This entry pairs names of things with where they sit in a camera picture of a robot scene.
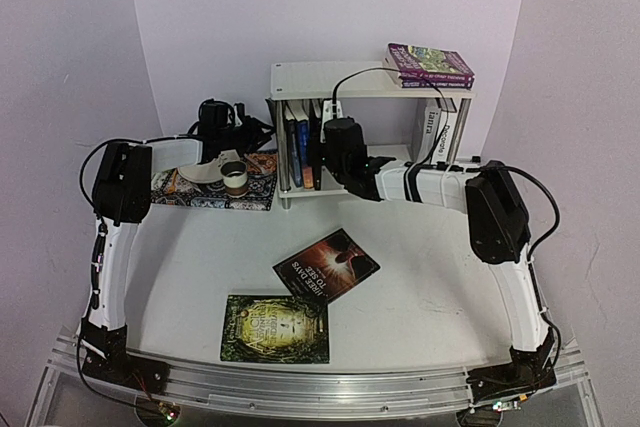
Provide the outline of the dark blue barcode book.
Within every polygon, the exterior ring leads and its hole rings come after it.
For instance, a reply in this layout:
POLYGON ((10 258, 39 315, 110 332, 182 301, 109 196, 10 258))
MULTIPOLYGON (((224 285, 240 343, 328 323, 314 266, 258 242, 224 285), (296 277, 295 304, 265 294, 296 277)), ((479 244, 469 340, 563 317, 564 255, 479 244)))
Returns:
POLYGON ((288 102, 284 103, 284 116, 291 176, 294 186, 300 188, 303 185, 303 178, 298 153, 298 142, 296 138, 297 122, 288 102))

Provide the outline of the black gold-circle book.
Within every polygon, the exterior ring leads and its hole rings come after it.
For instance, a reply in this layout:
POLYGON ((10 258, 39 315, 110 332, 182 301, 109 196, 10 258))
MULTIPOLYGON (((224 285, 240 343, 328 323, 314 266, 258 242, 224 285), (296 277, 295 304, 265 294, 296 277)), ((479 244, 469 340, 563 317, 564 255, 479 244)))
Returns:
POLYGON ((322 100, 313 99, 309 105, 309 140, 307 145, 307 155, 312 172, 313 188, 320 191, 322 188, 322 147, 320 141, 322 100))

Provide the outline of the dark Days book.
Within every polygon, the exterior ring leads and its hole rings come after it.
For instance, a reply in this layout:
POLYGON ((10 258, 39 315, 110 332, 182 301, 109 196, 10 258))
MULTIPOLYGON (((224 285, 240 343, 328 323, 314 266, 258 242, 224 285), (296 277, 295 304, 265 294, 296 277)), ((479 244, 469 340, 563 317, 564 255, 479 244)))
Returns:
POLYGON ((273 271, 294 296, 331 303, 380 270, 344 229, 281 261, 273 271))

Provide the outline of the Decorate Furniture large book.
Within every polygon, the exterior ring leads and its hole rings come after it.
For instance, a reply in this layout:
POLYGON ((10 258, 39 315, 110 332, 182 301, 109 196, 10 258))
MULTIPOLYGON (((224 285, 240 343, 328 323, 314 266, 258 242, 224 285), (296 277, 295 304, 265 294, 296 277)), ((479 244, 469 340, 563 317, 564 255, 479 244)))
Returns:
POLYGON ((438 116, 436 124, 436 142, 432 161, 434 163, 448 163, 459 111, 455 101, 451 98, 438 97, 435 101, 438 107, 438 116))

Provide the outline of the grey ianra book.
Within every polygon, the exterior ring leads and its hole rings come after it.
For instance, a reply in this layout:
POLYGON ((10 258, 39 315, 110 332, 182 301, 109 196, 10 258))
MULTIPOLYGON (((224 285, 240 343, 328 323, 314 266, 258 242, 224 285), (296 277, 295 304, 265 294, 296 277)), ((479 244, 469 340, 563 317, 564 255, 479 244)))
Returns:
POLYGON ((441 98, 418 100, 410 145, 412 161, 423 160, 431 151, 439 132, 441 113, 441 98))

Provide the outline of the green Alice book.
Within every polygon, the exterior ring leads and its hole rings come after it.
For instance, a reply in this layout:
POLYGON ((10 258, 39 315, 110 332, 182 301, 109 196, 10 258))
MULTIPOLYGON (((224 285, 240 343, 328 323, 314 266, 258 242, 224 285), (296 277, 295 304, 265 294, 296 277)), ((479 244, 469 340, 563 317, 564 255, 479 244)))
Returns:
POLYGON ((285 365, 328 364, 328 304, 311 297, 228 296, 220 360, 285 365))

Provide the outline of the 117-Storey Treehouse book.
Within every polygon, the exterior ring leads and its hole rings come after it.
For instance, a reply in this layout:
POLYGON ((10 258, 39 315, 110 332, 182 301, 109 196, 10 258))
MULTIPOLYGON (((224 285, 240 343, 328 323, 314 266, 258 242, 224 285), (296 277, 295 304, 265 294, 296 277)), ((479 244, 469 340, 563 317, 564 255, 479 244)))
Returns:
POLYGON ((475 80, 475 73, 456 51, 389 43, 383 61, 401 80, 458 84, 475 80))

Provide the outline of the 52-Storey Treehouse book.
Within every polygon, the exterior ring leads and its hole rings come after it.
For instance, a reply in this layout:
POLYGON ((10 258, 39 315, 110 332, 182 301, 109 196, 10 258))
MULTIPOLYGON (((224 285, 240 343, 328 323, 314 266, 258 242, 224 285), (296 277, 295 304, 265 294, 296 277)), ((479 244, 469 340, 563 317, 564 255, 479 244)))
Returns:
POLYGON ((395 83, 400 88, 403 88, 403 89, 437 88, 437 89, 471 90, 474 85, 473 80, 469 82, 443 82, 443 81, 428 81, 426 79, 404 79, 404 78, 396 79, 395 83))

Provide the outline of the blue orange paperback book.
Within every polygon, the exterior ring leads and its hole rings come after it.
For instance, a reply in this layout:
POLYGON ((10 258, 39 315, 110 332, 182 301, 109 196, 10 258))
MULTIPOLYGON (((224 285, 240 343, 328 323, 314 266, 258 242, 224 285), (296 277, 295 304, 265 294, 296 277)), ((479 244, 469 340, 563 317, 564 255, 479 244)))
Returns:
POLYGON ((314 188, 313 171, 312 171, 312 167, 309 165, 309 160, 308 160, 309 124, 307 120, 299 120, 297 122, 296 135, 297 135, 303 187, 305 189, 313 189, 314 188))

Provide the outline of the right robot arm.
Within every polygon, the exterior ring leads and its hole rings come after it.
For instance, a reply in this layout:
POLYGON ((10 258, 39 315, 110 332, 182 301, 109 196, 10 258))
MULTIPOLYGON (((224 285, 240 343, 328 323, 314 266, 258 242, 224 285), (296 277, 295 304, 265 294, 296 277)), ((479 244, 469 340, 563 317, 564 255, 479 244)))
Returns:
POLYGON ((528 395, 555 384, 561 333, 549 319, 533 266, 540 245, 512 177, 535 186, 531 174, 500 161, 429 165, 369 155, 351 117, 327 121, 321 134, 324 166, 347 192, 369 201, 405 201, 452 209, 467 218, 470 247, 494 276, 511 332, 506 364, 469 372, 475 402, 528 395))

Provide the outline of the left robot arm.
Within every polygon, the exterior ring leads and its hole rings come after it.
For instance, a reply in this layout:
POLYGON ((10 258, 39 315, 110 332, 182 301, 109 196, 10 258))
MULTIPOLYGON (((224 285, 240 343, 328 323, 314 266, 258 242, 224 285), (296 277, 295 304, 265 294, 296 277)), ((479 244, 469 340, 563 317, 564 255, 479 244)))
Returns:
POLYGON ((268 143, 276 129, 234 105, 208 99, 184 134, 150 140, 109 139, 92 189, 82 192, 96 218, 90 293, 78 343, 87 351, 79 371, 105 382, 161 392, 169 367, 126 349, 124 313, 129 258, 138 226, 151 207, 152 178, 179 167, 213 161, 224 151, 243 155, 268 143))

